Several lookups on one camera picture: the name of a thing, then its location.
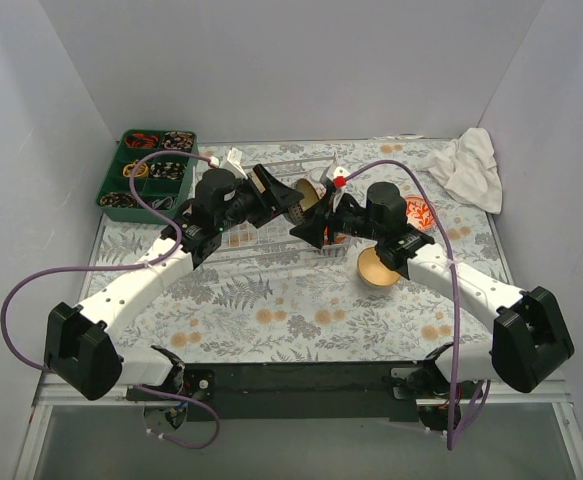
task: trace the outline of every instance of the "green organizer box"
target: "green organizer box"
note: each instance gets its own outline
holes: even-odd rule
[[[184,134],[181,137],[186,141],[177,144],[174,142],[173,133]],[[102,211],[114,222],[133,222],[133,223],[151,223],[163,224],[158,218],[151,215],[147,210],[138,206],[136,208],[114,207],[102,205],[100,200],[109,193],[131,194],[129,189],[129,178],[123,175],[124,167],[136,160],[142,159],[150,153],[158,151],[184,151],[188,153],[198,153],[196,135],[193,132],[184,130],[127,130],[122,136],[122,140],[115,152],[115,157],[109,166],[100,191],[95,199],[95,203]],[[193,180],[193,165],[196,160],[188,159],[178,155],[164,155],[147,162],[147,166],[156,163],[166,164],[167,162],[184,165],[184,175],[179,180],[169,180],[166,178],[153,178],[150,170],[146,178],[136,178],[135,188],[140,198],[149,205],[156,200],[171,197],[174,199],[173,206],[168,209],[159,209],[158,211],[168,218],[173,218],[178,207],[188,198]]]

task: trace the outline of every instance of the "white towel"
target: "white towel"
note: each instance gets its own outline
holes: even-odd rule
[[[484,128],[470,128],[444,149],[433,150],[419,170],[428,170],[457,202],[489,213],[502,210],[502,183]]]

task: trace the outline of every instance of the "gray floor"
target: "gray floor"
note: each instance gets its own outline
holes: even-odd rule
[[[225,421],[215,444],[187,451],[147,435],[141,411],[55,407],[36,478],[574,478],[549,404],[488,405],[451,453],[381,419]],[[212,426],[181,430],[201,440]]]

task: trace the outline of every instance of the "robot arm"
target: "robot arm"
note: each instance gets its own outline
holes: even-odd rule
[[[45,364],[87,399],[100,398],[116,383],[160,386],[177,393],[183,364],[173,354],[153,348],[116,348],[127,325],[168,286],[197,268],[221,244],[222,232],[248,221],[256,228],[284,214],[296,224],[290,233],[321,248],[324,232],[376,240],[387,268],[451,298],[449,260],[428,235],[407,223],[406,202],[387,182],[371,185],[363,208],[324,179],[327,194],[307,211],[303,195],[277,181],[257,165],[205,172],[193,199],[175,222],[182,242],[171,257],[145,269],[125,273],[75,307],[64,303],[50,315]],[[175,241],[165,228],[143,263],[168,251]],[[545,289],[527,293],[497,282],[465,264],[457,265],[462,306],[493,332],[493,344],[461,345],[459,380],[501,379],[531,391],[573,354],[557,302]],[[449,345],[425,361],[448,382]]]

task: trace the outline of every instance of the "white wire rack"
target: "white wire rack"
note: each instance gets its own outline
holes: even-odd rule
[[[264,166],[281,182],[292,186],[298,179],[312,172],[324,171],[327,167],[337,164],[335,155],[330,157],[314,157],[300,160],[272,162]],[[244,165],[245,171],[253,165]],[[196,174],[196,182],[200,180],[202,171]],[[245,267],[249,263],[257,263],[265,267],[306,266],[314,262],[333,262],[341,259],[349,250],[352,239],[344,237],[336,245],[326,245],[317,250],[306,242],[289,235],[293,227],[283,217],[278,217],[261,228],[245,223],[224,232],[221,247],[205,261],[205,265],[231,261],[236,266]]]

